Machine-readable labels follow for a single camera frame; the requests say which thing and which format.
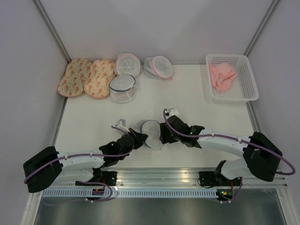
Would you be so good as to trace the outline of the blue-trimmed mesh laundry bag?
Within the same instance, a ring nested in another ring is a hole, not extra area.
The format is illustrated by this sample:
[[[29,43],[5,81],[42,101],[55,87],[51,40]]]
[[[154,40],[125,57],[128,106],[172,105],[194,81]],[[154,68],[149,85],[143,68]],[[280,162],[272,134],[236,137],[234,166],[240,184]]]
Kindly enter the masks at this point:
[[[163,144],[160,141],[160,124],[156,120],[140,120],[133,124],[132,129],[140,134],[146,134],[148,137],[144,146],[152,150],[162,150]]]

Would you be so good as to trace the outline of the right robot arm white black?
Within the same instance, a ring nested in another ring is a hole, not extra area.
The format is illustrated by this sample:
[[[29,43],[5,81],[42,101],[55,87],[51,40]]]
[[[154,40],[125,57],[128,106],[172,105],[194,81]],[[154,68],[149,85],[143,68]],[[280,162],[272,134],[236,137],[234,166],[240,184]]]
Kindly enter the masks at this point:
[[[239,159],[223,160],[216,167],[214,180],[219,185],[248,175],[272,182],[283,155],[260,132],[254,132],[251,136],[214,134],[202,126],[189,126],[176,115],[160,123],[159,139],[163,144],[180,142],[190,148],[218,150],[238,156]]]

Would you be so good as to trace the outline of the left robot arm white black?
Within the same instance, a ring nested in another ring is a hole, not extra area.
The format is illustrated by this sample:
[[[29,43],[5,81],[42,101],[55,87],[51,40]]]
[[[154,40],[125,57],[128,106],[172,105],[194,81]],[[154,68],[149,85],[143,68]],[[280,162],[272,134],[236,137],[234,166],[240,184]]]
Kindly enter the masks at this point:
[[[117,141],[82,153],[59,152],[49,146],[23,164],[29,193],[37,193],[54,183],[74,182],[79,186],[96,186],[102,181],[101,168],[116,165],[132,150],[145,143],[147,134],[129,129]]]

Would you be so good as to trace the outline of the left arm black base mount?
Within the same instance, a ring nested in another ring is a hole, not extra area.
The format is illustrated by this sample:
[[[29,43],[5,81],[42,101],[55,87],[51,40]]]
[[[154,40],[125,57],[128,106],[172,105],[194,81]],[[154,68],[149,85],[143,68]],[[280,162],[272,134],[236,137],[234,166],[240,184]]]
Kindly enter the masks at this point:
[[[83,182],[76,181],[76,186],[101,186],[100,183],[107,184],[109,186],[115,186],[117,181],[116,171],[101,171],[100,168],[93,168],[92,178]]]

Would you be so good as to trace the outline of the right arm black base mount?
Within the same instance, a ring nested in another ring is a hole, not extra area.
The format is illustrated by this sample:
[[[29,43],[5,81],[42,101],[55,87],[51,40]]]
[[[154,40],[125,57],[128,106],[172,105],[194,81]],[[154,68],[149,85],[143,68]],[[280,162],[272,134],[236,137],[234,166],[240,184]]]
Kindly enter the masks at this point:
[[[201,187],[213,188],[213,187],[229,187],[231,182],[223,175],[215,175],[213,171],[199,172],[198,183]]]

